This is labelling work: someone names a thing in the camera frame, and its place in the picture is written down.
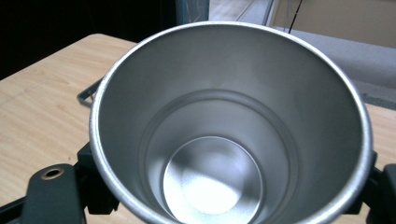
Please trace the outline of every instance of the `black cable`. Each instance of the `black cable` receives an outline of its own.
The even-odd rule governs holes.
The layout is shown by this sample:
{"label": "black cable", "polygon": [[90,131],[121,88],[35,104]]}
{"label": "black cable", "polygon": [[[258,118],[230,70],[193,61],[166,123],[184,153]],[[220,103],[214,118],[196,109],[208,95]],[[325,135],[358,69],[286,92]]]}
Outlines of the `black cable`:
{"label": "black cable", "polygon": [[301,6],[301,3],[302,3],[302,2],[303,2],[303,0],[300,0],[300,4],[298,5],[297,10],[296,10],[296,13],[294,14],[293,21],[291,22],[291,26],[290,26],[290,28],[289,28],[289,34],[290,34],[290,32],[291,32],[291,29],[293,28],[294,22],[296,21],[297,14],[298,14],[298,11],[300,10],[300,6]]}

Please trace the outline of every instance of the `stainless steel cup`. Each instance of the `stainless steel cup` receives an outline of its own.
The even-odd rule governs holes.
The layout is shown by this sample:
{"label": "stainless steel cup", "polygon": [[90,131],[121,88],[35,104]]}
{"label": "stainless steel cup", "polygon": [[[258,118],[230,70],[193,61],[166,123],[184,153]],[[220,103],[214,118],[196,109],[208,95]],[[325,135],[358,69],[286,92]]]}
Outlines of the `stainless steel cup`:
{"label": "stainless steel cup", "polygon": [[371,165],[347,76],[302,40],[237,22],[130,49],[99,87],[90,135],[112,192],[151,223],[329,222]]}

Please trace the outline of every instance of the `table surface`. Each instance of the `table surface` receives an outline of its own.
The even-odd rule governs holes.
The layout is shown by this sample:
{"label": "table surface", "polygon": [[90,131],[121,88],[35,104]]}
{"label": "table surface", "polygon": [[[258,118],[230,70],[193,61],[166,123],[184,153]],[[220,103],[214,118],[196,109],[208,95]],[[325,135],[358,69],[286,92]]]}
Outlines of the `table surface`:
{"label": "table surface", "polygon": [[[90,109],[78,93],[102,77],[132,42],[89,35],[77,43],[0,81],[0,205],[24,196],[35,172],[57,163],[75,164],[89,141]],[[396,162],[396,111],[367,105],[374,131],[377,167]],[[341,216],[335,223],[364,223]],[[142,223],[123,206],[110,216],[91,216],[88,223]]]}

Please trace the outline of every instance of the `wooden table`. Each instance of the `wooden table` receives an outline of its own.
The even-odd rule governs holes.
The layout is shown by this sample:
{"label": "wooden table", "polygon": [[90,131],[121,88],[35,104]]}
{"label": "wooden table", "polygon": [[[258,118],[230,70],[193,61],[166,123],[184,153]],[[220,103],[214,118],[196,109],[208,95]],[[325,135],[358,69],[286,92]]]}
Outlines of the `wooden table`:
{"label": "wooden table", "polygon": [[[24,196],[31,175],[56,163],[77,162],[89,141],[90,109],[76,95],[102,77],[132,42],[90,35],[0,81],[0,205]],[[396,112],[367,105],[374,129],[377,167],[396,162]],[[337,223],[364,223],[342,216]],[[123,206],[90,223],[142,223]]]}

